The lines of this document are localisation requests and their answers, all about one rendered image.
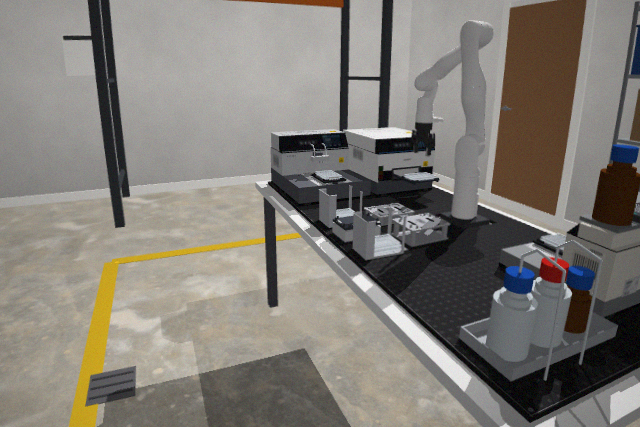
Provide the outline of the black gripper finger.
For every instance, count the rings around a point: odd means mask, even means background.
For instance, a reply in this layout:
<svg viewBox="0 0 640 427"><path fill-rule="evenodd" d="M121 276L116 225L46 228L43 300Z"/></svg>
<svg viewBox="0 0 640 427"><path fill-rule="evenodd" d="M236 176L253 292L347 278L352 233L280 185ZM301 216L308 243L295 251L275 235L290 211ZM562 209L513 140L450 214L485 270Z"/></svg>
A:
<svg viewBox="0 0 640 427"><path fill-rule="evenodd" d="M424 138L424 135L421 134L421 138L422 138L424 144L427 147L426 148L426 156L430 157L431 156L431 148L435 147L435 133L430 133L430 134L428 134L428 136L429 136L428 137L429 139L428 139L428 141L426 141L425 138ZM432 144L432 142L433 142L433 144Z"/></svg>
<svg viewBox="0 0 640 427"><path fill-rule="evenodd" d="M416 136L416 137L415 137ZM411 135L411 142L414 144L414 148L413 148L413 152L414 153L418 153L418 147L419 147L419 142L418 138L419 138L420 134L416 135L416 130L412 130L412 135ZM415 137L415 139L413 140L413 138ZM414 141L414 142L413 142Z"/></svg>

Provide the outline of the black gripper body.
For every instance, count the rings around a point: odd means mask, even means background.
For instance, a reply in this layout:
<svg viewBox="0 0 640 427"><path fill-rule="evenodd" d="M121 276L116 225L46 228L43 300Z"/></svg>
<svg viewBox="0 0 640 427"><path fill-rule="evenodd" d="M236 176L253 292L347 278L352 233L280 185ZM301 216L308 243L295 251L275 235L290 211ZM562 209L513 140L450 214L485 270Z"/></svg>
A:
<svg viewBox="0 0 640 427"><path fill-rule="evenodd" d="M432 130L432 124L433 123L418 123L418 122L415 122L415 129L417 130L416 134L417 133L423 134L425 140L428 141L428 139L429 139L428 138L428 134L430 133L430 130ZM423 142L421 136L419 136L418 140Z"/></svg>

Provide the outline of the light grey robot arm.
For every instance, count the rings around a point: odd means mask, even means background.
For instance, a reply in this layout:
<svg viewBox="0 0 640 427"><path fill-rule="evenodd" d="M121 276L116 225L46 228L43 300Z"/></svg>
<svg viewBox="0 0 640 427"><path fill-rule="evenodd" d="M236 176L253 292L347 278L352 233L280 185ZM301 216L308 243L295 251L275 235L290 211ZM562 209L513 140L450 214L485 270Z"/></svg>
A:
<svg viewBox="0 0 640 427"><path fill-rule="evenodd" d="M478 153L481 155L485 150L486 103L486 78L478 52L492 40L493 34L493 27L487 22L465 22L460 32L460 46L443 55L433 66L420 73L414 82L417 90L425 91L417 100L415 122L442 123L443 118L433 116L433 101L438 89L436 80L443 79L462 62L461 103L466 118L466 132L465 136L459 138L455 148L456 173L451 212L453 217L459 219L473 219L477 215L480 175Z"/></svg>

